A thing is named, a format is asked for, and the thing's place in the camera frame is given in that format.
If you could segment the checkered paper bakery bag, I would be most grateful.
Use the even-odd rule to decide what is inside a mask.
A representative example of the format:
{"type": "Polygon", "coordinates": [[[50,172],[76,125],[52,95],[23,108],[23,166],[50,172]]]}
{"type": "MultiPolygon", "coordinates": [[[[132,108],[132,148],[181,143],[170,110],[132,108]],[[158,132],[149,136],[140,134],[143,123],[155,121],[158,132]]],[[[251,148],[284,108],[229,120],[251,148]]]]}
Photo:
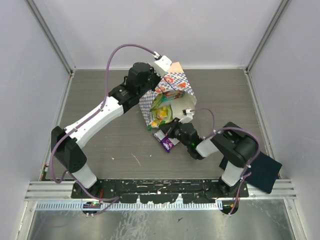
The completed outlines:
{"type": "Polygon", "coordinates": [[[190,122],[193,117],[184,111],[194,110],[197,99],[179,62],[174,62],[155,90],[149,90],[139,100],[139,107],[149,130],[174,119],[190,122]]]}

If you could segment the yellow green Fox's candy bag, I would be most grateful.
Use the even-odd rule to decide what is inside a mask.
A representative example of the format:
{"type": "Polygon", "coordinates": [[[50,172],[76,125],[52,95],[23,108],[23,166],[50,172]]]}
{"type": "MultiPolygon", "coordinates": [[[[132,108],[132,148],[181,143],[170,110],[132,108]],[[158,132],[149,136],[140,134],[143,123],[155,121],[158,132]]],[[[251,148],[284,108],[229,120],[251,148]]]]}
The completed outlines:
{"type": "Polygon", "coordinates": [[[153,100],[149,115],[148,129],[158,128],[160,125],[168,124],[173,120],[173,110],[170,103],[170,98],[165,94],[158,94],[153,100]]]}

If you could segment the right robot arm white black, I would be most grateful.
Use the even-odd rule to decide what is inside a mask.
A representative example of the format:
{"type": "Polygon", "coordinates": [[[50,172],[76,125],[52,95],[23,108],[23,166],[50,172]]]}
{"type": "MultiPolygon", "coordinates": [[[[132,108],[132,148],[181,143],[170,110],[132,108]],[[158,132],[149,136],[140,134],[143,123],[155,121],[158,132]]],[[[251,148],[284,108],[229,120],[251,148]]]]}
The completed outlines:
{"type": "Polygon", "coordinates": [[[245,169],[260,153],[258,140],[233,122],[228,122],[205,138],[198,135],[190,122],[173,120],[161,125],[159,129],[166,137],[182,143],[195,160],[202,160],[216,152],[223,155],[226,166],[218,180],[218,189],[225,197],[231,197],[237,191],[239,181],[244,178],[245,169]]]}

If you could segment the orange candy bag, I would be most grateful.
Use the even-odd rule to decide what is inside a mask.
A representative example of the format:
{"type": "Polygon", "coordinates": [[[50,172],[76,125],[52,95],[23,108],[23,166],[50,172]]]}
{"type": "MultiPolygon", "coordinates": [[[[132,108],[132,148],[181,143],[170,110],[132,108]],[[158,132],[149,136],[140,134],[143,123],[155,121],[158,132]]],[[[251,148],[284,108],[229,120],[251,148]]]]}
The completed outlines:
{"type": "Polygon", "coordinates": [[[171,91],[167,91],[165,93],[163,93],[163,101],[171,101],[174,99],[178,99],[183,97],[185,94],[184,91],[180,91],[180,90],[171,90],[171,91]]]}

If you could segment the dark blue cloth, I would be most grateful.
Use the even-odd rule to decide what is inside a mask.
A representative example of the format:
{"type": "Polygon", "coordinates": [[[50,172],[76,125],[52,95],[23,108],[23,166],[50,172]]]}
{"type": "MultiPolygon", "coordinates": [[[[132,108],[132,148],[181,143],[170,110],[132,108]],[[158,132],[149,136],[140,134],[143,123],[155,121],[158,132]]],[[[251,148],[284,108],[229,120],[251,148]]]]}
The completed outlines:
{"type": "MultiPolygon", "coordinates": [[[[244,173],[244,175],[251,173],[251,175],[246,178],[246,181],[262,192],[270,194],[283,165],[263,152],[260,152],[250,166],[251,168],[247,168],[244,173]]],[[[224,170],[222,179],[227,180],[228,184],[236,183],[236,180],[241,178],[244,170],[244,168],[233,165],[225,157],[220,162],[219,167],[224,170]]]]}

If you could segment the small purple snack packet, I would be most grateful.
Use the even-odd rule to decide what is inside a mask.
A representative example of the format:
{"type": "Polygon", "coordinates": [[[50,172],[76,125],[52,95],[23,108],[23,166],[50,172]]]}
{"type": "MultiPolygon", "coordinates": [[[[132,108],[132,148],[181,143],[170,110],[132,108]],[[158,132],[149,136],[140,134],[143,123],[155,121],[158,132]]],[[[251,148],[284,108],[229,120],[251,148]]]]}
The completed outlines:
{"type": "Polygon", "coordinates": [[[180,142],[176,138],[169,138],[161,130],[156,131],[153,136],[167,153],[170,153],[171,150],[180,142]]]}

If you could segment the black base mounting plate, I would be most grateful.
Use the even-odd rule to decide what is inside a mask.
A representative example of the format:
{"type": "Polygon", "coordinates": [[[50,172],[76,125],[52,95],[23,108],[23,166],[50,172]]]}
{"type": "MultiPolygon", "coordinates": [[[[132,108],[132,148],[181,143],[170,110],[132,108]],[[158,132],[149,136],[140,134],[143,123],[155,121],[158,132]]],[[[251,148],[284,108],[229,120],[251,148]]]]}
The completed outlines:
{"type": "Polygon", "coordinates": [[[202,204],[234,198],[237,187],[222,192],[217,179],[100,179],[89,192],[102,199],[119,197],[124,204],[174,203],[178,198],[183,204],[202,204]]]}

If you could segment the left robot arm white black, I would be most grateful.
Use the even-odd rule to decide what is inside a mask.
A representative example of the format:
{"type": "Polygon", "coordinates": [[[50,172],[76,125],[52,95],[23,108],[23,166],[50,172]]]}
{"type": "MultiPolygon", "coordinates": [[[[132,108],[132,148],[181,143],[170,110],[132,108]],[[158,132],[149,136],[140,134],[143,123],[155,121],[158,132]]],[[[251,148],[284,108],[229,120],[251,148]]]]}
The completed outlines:
{"type": "Polygon", "coordinates": [[[78,180],[88,198],[99,195],[100,185],[82,148],[108,123],[137,105],[146,92],[154,91],[169,68],[159,60],[152,64],[136,62],[100,105],[66,128],[56,126],[51,131],[51,158],[56,158],[78,180]]]}

